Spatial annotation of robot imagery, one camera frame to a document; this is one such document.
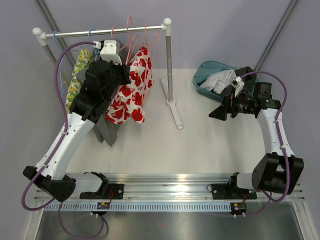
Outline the grey garment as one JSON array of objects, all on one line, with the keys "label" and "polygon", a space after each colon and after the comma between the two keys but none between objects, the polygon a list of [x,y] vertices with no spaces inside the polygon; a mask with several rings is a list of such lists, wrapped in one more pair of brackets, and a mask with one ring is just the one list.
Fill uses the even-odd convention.
[{"label": "grey garment", "polygon": [[[120,48],[124,46],[121,41],[119,41],[118,39],[115,39],[115,40],[119,42]],[[124,64],[123,54],[120,53],[120,49],[119,49],[119,55],[122,59],[122,64]],[[100,116],[98,122],[93,127],[93,130],[97,137],[97,140],[100,143],[105,142],[106,144],[112,147],[113,144],[116,142],[117,132],[120,126],[108,121],[105,117],[105,114],[106,113],[104,112]]]}]

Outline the white skirt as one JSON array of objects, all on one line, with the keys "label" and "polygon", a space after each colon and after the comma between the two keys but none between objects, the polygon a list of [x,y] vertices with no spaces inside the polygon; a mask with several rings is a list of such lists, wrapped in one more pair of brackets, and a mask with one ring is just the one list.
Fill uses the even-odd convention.
[{"label": "white skirt", "polygon": [[208,91],[214,91],[217,94],[221,94],[226,89],[230,82],[236,78],[234,70],[224,70],[211,74],[200,87]]}]

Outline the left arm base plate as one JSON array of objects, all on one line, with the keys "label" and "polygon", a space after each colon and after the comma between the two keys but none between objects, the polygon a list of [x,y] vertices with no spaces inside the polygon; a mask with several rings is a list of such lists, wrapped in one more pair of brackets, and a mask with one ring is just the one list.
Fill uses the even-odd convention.
[{"label": "left arm base plate", "polygon": [[82,192],[79,195],[81,200],[122,200],[124,185],[121,183],[106,183],[101,185],[96,192]]}]

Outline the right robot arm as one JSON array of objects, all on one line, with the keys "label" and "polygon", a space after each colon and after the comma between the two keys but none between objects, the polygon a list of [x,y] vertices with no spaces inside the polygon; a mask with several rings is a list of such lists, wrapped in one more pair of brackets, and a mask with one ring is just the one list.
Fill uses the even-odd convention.
[{"label": "right robot arm", "polygon": [[283,127],[282,105],[272,98],[272,85],[254,84],[252,96],[245,92],[225,96],[219,107],[208,116],[221,121],[227,115],[254,115],[262,131],[265,155],[251,173],[234,173],[227,185],[227,193],[239,198],[245,190],[266,191],[282,196],[290,195],[304,169],[302,158],[295,157]]}]

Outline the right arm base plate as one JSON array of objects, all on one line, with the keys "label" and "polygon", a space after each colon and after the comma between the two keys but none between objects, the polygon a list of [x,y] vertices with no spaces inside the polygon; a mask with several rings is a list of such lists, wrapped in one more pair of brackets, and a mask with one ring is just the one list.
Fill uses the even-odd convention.
[{"label": "right arm base plate", "polygon": [[257,194],[248,189],[230,186],[228,184],[211,184],[211,193],[214,200],[256,200]]}]

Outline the dark dotted skirt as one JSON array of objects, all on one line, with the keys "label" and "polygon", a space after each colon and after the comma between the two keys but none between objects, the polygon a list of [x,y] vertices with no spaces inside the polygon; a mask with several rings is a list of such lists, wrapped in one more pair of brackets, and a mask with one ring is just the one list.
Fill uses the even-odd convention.
[{"label": "dark dotted skirt", "polygon": [[[241,77],[247,73],[251,73],[253,69],[250,66],[238,68],[235,70],[235,74],[237,77]],[[242,81],[244,82],[244,90],[247,90],[248,92],[252,92],[255,83],[258,83],[259,80],[257,79],[257,74],[249,74],[242,78]]]}]

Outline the red floral white garment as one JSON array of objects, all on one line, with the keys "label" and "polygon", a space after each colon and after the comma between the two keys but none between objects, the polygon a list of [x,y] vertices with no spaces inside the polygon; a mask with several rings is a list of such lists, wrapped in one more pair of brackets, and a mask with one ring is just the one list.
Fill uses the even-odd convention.
[{"label": "red floral white garment", "polygon": [[121,85],[106,110],[105,119],[115,125],[121,125],[128,119],[137,124],[145,121],[144,99],[153,86],[152,62],[149,50],[142,46],[129,62],[129,80]]}]

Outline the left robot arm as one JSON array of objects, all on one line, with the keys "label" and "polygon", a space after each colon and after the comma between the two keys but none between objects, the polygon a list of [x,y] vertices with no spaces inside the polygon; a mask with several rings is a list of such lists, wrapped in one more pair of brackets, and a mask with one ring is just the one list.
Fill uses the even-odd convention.
[{"label": "left robot arm", "polygon": [[120,86],[130,84],[130,67],[105,60],[93,61],[73,99],[63,125],[50,150],[36,166],[26,166],[23,175],[54,200],[64,202],[75,191],[77,181],[66,174],[82,139],[106,112]]}]

